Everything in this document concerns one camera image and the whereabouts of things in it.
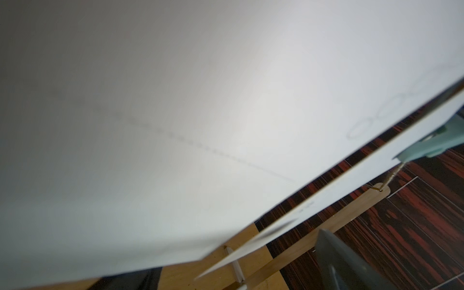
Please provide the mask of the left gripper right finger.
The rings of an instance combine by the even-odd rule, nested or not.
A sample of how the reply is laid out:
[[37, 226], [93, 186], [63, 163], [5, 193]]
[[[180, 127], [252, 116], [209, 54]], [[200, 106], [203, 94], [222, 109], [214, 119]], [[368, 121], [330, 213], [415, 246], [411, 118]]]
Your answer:
[[396, 289], [394, 284], [328, 230], [319, 231], [315, 252], [326, 290]]

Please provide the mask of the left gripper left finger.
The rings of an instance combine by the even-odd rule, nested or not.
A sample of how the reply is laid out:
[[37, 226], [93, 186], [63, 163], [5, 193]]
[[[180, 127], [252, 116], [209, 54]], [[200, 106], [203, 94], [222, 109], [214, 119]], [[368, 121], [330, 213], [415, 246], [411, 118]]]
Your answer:
[[88, 290], [157, 290], [162, 267], [101, 278]]

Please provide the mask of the white postcard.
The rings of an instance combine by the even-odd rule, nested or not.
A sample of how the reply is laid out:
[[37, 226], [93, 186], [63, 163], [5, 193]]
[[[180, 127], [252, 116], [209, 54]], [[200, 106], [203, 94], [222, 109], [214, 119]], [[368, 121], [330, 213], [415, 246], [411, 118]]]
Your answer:
[[434, 110], [424, 115], [408, 128], [400, 132], [393, 139], [382, 145], [374, 153], [362, 159], [355, 166], [344, 172], [329, 184], [312, 194], [308, 199], [293, 208], [286, 215], [275, 221], [269, 227], [250, 239], [243, 246], [223, 258], [221, 261], [205, 270], [199, 277], [203, 277], [217, 269], [228, 265], [242, 257], [258, 250], [267, 243], [277, 239], [292, 230], [302, 222], [318, 214], [328, 206], [352, 193], [365, 183], [380, 176], [400, 163], [396, 158], [402, 151], [413, 143], [426, 137], [433, 130], [444, 125], [452, 115], [464, 105], [464, 92], [457, 93]]
[[463, 74], [462, 1], [2, 1], [1, 288], [202, 259]]

